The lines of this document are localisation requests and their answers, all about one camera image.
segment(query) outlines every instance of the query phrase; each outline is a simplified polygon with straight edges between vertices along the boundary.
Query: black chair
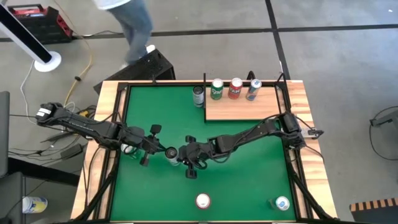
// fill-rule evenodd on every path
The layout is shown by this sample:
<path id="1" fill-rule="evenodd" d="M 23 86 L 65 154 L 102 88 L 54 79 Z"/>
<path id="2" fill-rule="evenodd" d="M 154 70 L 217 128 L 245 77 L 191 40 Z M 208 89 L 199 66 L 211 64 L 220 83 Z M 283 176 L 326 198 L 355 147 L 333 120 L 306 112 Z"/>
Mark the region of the black chair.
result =
<path id="1" fill-rule="evenodd" d="M 25 223 L 24 177 L 77 186 L 79 176 L 8 157 L 10 93 L 0 92 L 0 224 Z"/>

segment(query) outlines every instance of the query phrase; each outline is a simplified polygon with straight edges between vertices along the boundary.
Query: green table surface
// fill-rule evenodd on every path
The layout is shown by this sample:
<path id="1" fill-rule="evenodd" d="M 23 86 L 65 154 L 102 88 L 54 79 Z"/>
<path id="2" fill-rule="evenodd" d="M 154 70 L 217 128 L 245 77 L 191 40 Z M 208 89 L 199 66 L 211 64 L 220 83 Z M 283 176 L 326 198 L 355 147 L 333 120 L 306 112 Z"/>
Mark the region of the green table surface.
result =
<path id="1" fill-rule="evenodd" d="M 129 99 L 128 126 L 162 125 L 157 137 L 165 146 L 187 144 L 185 136 L 198 142 L 220 134 L 236 134 L 255 121 L 204 122 L 203 108 L 193 105 L 192 86 L 134 86 Z M 114 191 L 112 221 L 266 221 L 295 220 L 292 193 L 282 142 L 266 137 L 241 146 L 224 164 L 208 161 L 198 178 L 185 177 L 185 165 L 171 166 L 164 154 L 150 156 L 149 165 L 127 155 L 120 158 Z M 195 199 L 211 198 L 206 210 Z M 285 196 L 290 208 L 280 211 L 270 200 Z"/>

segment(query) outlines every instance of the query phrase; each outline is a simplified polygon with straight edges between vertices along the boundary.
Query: gray floor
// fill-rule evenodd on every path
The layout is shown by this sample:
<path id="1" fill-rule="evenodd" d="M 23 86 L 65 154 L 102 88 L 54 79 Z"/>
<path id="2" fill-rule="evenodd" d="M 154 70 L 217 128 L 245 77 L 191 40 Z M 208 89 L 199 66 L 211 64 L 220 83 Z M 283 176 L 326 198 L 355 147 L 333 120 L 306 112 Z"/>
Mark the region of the gray floor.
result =
<path id="1" fill-rule="evenodd" d="M 37 2 L 56 7 L 49 0 L 9 0 L 7 4 Z M 89 0 L 60 4 L 82 34 L 120 31 L 117 22 Z M 263 0 L 147 0 L 147 5 L 155 31 L 271 26 Z M 278 27 L 398 24 L 396 1 L 273 0 L 272 5 Z M 398 196 L 398 162 L 377 157 L 368 138 L 369 119 L 383 108 L 398 105 L 398 30 L 294 32 L 280 33 L 280 38 L 290 75 L 304 80 L 315 124 L 325 130 L 320 145 L 338 216 L 352 220 L 350 203 Z M 258 78 L 273 79 L 280 70 L 270 33 L 154 37 L 150 43 L 173 63 L 178 79 L 200 79 L 203 72 L 210 78 L 243 78 L 249 70 Z M 96 104 L 98 96 L 91 87 L 118 70 L 127 47 L 124 39 L 89 40 L 89 44 L 95 64 L 71 97 L 80 108 Z M 63 63 L 50 73 L 32 72 L 25 86 L 29 114 L 34 114 L 41 103 L 63 102 L 73 77 L 88 62 L 85 44 L 80 40 L 47 47 L 60 52 Z M 24 114 L 19 87 L 31 59 L 14 43 L 0 43 L 0 49 L 0 90 L 11 92 L 11 112 Z M 398 157 L 396 131 L 391 125 L 373 131 L 381 154 Z M 11 118 L 10 146 L 43 149 L 48 144 L 39 141 L 56 132 L 34 126 L 24 118 Z M 54 149 L 70 141 L 59 142 Z M 53 166 L 72 172 L 81 168 L 81 160 L 77 157 Z M 63 194 L 57 196 L 60 187 Z M 43 214 L 29 216 L 29 221 L 67 220 L 75 191 L 73 187 L 44 184 L 35 195 L 49 198 L 50 206 Z"/>

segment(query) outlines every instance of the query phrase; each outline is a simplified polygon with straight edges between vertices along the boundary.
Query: blue soda can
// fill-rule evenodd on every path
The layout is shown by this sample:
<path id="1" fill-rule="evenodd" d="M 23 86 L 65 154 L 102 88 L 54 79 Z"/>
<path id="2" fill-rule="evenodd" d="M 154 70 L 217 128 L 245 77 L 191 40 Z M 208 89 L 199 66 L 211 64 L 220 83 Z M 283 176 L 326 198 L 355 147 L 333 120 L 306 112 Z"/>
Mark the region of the blue soda can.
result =
<path id="1" fill-rule="evenodd" d="M 262 83 L 260 80 L 258 79 L 252 80 L 250 83 L 248 93 L 246 94 L 246 99 L 253 101 L 257 96 L 257 93 L 259 92 L 261 85 Z"/>

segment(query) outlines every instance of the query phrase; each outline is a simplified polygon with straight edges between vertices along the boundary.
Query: white sneaker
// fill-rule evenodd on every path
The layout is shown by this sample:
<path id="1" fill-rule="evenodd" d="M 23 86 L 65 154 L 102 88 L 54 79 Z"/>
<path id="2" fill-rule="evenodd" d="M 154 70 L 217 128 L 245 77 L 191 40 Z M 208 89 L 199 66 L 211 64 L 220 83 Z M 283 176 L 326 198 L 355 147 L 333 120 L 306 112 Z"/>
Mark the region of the white sneaker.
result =
<path id="1" fill-rule="evenodd" d="M 156 47 L 155 47 L 155 45 L 153 45 L 153 44 L 150 45 L 150 46 L 148 46 L 148 47 L 147 47 L 147 52 L 148 52 L 148 54 L 151 53 L 151 52 L 153 52 L 155 49 L 156 49 Z"/>
<path id="2" fill-rule="evenodd" d="M 120 66 L 120 68 L 119 68 L 119 71 L 122 70 L 122 69 L 124 69 L 124 68 L 126 68 L 127 66 L 129 66 L 128 63 L 122 64 L 122 65 Z"/>

